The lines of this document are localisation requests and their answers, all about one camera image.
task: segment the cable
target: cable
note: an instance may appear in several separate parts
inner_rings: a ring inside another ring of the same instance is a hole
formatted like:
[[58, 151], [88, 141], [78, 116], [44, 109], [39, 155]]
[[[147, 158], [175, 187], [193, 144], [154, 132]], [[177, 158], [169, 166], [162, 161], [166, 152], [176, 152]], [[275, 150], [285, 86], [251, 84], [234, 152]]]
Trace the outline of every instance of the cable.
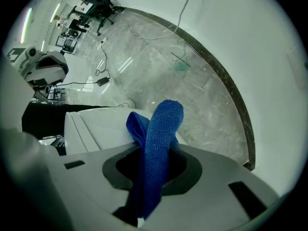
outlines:
[[[117, 108], [118, 107], [120, 107], [121, 105], [123, 105], [123, 104], [125, 104], [125, 103], [121, 103], [121, 104], [119, 104], [118, 106], [117, 106]], [[128, 103], [126, 103], [128, 106], [129, 106], [129, 104]]]
[[103, 49], [103, 43], [101, 43], [101, 49], [102, 49], [102, 51], [104, 52], [105, 58], [106, 58], [105, 68], [104, 68], [103, 71], [100, 71], [100, 69], [96, 69], [95, 76], [98, 76], [99, 74], [101, 74], [101, 73], [107, 71], [107, 73], [108, 73], [108, 75], [109, 75], [109, 78], [108, 78], [108, 79], [110, 79], [111, 76], [110, 76], [109, 70], [107, 69], [107, 54], [106, 54], [106, 52], [105, 52], [104, 49]]
[[164, 37], [169, 37], [169, 36], [175, 34], [175, 32], [178, 30], [178, 28], [179, 28], [179, 26], [180, 26], [182, 14], [183, 14], [183, 12], [184, 12], [184, 10], [185, 10], [185, 8], [186, 8], [186, 5], [187, 5], [188, 1], [189, 1], [189, 0], [186, 0], [186, 1], [185, 1], [184, 7], [183, 7], [183, 9], [182, 9], [182, 11], [181, 11], [181, 13], [180, 13], [179, 22], [178, 22], [177, 27], [176, 27], [175, 30], [174, 30], [172, 33], [170, 33], [170, 34], [163, 35], [163, 36], [159, 36], [159, 37], [156, 37], [156, 38], [136, 37], [136, 36], [132, 33], [132, 31], [131, 31], [131, 29], [130, 29], [130, 27], [129, 27], [129, 24], [121, 24], [121, 25], [119, 25], [119, 26], [109, 35], [109, 37], [107, 37], [107, 39], [110, 38], [110, 37], [113, 35], [113, 33], [114, 33], [120, 26], [127, 26], [127, 27], [128, 27], [128, 30], [129, 30], [129, 32], [130, 32], [130, 34], [131, 34], [135, 39], [155, 40], [155, 39], [160, 39], [160, 38], [164, 38]]
[[92, 83], [78, 83], [78, 82], [71, 82], [71, 83], [68, 83], [68, 84], [63, 84], [63, 85], [57, 85], [57, 86], [54, 86], [54, 87], [60, 87], [60, 86], [67, 86], [67, 85], [70, 85], [70, 84], [96, 84], [96, 82], [92, 82]]

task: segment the blue microfiber cloth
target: blue microfiber cloth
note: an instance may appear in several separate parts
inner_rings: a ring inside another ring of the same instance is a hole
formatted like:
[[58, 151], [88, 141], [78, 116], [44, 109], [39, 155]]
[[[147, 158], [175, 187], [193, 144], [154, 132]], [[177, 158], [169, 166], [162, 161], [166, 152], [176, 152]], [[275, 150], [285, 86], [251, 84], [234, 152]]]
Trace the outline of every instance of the blue microfiber cloth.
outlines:
[[151, 121], [136, 112], [128, 116], [127, 129], [141, 146], [139, 179], [134, 186], [138, 217], [147, 218], [160, 201], [168, 178], [170, 143], [178, 142], [175, 134], [182, 121], [183, 106], [171, 100], [157, 106]]

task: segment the ceiling light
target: ceiling light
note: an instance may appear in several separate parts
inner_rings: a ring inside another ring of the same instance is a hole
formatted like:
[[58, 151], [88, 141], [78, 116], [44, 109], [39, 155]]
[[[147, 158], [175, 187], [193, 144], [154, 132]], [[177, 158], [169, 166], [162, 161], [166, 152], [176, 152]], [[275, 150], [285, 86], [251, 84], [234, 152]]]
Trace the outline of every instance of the ceiling light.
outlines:
[[45, 44], [45, 41], [43, 40], [43, 43], [42, 43], [42, 49], [40, 50], [41, 52], [43, 52], [43, 49], [44, 49], [44, 44]]
[[26, 28], [27, 28], [27, 24], [28, 24], [28, 21], [29, 21], [29, 18], [30, 18], [31, 11], [32, 11], [32, 8], [28, 9], [28, 11], [27, 11], [27, 15], [26, 15], [24, 27], [23, 27], [23, 32], [21, 34], [21, 39], [20, 39], [21, 44], [23, 44], [24, 40], [25, 40]]
[[58, 8], [60, 7], [60, 4], [58, 4], [58, 6], [56, 7], [56, 9], [54, 10], [53, 14], [52, 14], [52, 17], [50, 19], [50, 23], [52, 22], [54, 16], [56, 15], [57, 11], [58, 11]]

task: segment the power adapter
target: power adapter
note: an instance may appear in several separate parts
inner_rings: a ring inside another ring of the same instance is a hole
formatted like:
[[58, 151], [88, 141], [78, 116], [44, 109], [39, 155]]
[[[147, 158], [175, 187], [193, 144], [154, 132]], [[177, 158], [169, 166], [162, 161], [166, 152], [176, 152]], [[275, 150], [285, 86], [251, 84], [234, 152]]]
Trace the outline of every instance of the power adapter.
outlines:
[[102, 46], [107, 42], [107, 38], [104, 38], [102, 41], [101, 41], [101, 44]]
[[97, 81], [97, 84], [99, 87], [109, 82], [109, 79], [107, 77], [101, 78]]

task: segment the marble floor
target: marble floor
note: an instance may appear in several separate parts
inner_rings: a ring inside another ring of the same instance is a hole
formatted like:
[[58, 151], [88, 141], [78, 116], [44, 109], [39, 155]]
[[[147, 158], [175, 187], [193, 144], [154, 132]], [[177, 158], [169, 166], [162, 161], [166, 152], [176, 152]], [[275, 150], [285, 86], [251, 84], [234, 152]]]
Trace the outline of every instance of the marble floor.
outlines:
[[86, 61], [78, 81], [95, 82], [108, 73], [95, 75], [97, 67], [110, 72], [110, 82], [75, 86], [67, 90], [69, 104], [118, 106], [132, 99], [136, 108], [153, 112], [165, 99], [179, 101], [184, 120], [179, 134], [188, 145], [230, 157], [240, 164], [248, 161], [244, 129], [227, 89], [209, 66], [177, 35], [164, 26], [129, 11], [113, 15], [97, 36], [97, 23], [84, 34], [74, 54]]

